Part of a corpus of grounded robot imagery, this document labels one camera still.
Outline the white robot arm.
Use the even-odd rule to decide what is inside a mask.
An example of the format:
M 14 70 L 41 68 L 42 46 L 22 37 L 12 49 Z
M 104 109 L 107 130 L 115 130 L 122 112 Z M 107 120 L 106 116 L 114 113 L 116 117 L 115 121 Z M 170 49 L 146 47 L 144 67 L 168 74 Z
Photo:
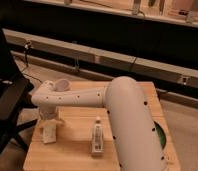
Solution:
M 48 114 L 56 106 L 105 108 L 121 171 L 166 171 L 167 162 L 148 100 L 139 83 L 127 76 L 89 89 L 56 91 L 45 81 L 31 101 Z

